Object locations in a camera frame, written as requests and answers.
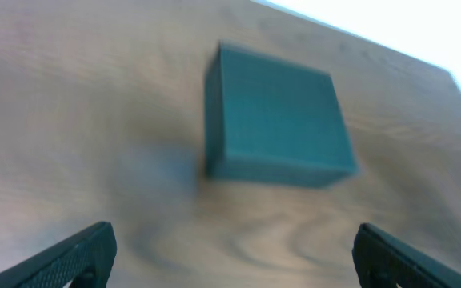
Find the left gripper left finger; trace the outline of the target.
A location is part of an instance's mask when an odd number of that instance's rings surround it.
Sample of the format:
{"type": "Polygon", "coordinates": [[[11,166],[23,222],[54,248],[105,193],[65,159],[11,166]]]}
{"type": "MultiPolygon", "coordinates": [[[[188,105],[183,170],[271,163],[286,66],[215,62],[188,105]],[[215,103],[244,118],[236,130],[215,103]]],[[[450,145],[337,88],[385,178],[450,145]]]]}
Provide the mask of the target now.
{"type": "Polygon", "coordinates": [[[0,273],[0,288],[105,288],[117,243],[110,222],[97,222],[0,273]]]}

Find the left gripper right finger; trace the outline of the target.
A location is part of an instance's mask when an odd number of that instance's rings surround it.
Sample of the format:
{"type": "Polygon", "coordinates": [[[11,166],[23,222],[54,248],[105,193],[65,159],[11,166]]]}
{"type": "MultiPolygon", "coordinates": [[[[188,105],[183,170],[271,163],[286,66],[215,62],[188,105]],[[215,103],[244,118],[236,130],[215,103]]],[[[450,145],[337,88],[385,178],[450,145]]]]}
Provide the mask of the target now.
{"type": "Polygon", "coordinates": [[[362,288],[461,288],[461,274],[370,223],[355,235],[352,258],[362,288]]]}

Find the dark green gift box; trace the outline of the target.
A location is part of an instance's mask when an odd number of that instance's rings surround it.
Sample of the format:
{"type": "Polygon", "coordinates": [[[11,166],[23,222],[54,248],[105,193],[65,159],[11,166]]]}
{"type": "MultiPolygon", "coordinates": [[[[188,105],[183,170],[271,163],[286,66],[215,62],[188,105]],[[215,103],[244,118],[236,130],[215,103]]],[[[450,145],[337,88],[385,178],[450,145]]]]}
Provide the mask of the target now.
{"type": "Polygon", "coordinates": [[[204,96],[210,178],[322,188],[358,172],[326,72],[220,42],[204,96]]]}

